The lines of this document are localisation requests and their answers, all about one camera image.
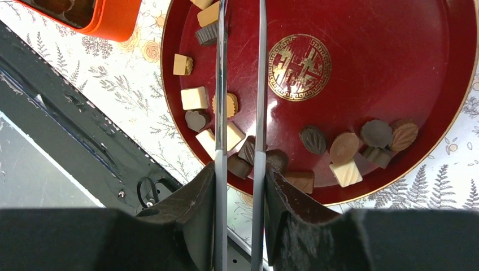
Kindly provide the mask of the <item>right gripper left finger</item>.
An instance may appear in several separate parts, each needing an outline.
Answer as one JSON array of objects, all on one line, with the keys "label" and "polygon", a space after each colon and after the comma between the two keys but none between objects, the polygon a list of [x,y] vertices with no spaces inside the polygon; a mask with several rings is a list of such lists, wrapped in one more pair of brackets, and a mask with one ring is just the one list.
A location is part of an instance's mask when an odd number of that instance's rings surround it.
[{"label": "right gripper left finger", "polygon": [[211,270],[214,164],[132,216],[108,208],[1,210],[2,270]]}]

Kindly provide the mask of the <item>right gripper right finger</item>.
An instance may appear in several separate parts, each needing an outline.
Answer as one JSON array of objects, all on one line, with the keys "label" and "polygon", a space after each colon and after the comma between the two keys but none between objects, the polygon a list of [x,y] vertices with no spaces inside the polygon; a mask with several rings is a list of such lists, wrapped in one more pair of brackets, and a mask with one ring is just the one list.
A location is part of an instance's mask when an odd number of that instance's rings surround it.
[{"label": "right gripper right finger", "polygon": [[265,174],[265,241],[274,270],[477,270],[478,213],[350,209],[318,203]]}]

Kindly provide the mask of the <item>red round plate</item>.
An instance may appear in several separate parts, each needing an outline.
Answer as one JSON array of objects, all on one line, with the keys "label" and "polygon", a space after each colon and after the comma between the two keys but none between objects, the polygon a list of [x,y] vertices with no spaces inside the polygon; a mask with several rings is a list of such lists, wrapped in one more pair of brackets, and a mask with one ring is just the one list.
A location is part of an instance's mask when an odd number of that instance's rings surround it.
[{"label": "red round plate", "polygon": [[[478,1],[266,1],[268,49],[267,150],[289,158],[286,172],[314,172],[311,197],[324,205],[350,202],[400,180],[439,144],[465,102],[476,69]],[[181,91],[205,88],[211,121],[216,45],[195,34],[201,12],[191,1],[171,1],[162,42],[167,104],[194,156],[213,161],[188,128]],[[229,120],[246,137],[256,130],[259,1],[228,1],[227,84],[239,103]],[[175,54],[193,59],[190,75],[173,74]],[[341,188],[330,170],[331,144],[371,120],[409,119],[419,130],[412,146],[388,152],[385,169],[356,153],[363,180]],[[314,125],[324,154],[300,139]]]}]

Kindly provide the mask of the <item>orange chocolate box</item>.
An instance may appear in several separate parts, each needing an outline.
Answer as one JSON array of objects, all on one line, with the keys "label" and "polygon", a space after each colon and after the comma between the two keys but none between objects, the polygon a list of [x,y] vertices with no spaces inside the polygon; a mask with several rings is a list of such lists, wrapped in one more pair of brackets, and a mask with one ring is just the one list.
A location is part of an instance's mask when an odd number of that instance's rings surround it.
[{"label": "orange chocolate box", "polygon": [[136,25],[141,0],[19,1],[26,8],[72,30],[123,42]]}]

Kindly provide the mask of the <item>floral table mat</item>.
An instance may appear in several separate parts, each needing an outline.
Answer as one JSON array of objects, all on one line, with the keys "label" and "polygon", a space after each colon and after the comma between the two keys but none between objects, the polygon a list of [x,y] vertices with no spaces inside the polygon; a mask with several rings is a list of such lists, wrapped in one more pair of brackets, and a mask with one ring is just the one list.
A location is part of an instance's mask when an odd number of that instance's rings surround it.
[{"label": "floral table mat", "polygon": [[[133,34],[111,42],[78,34],[13,1],[1,2],[1,20],[66,78],[106,122],[125,132],[146,157],[186,183],[200,169],[169,114],[160,72],[160,45],[168,1],[143,1]],[[454,125],[432,153],[398,182],[332,209],[433,208],[478,210],[478,76]]]}]

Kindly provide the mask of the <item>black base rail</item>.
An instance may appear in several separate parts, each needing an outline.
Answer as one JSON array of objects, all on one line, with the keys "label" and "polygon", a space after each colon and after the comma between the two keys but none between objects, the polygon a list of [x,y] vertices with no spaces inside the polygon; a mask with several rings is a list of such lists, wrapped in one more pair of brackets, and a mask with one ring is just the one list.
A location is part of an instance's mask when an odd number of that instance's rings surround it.
[{"label": "black base rail", "polygon": [[103,206],[135,214],[181,186],[6,24],[1,112]]}]

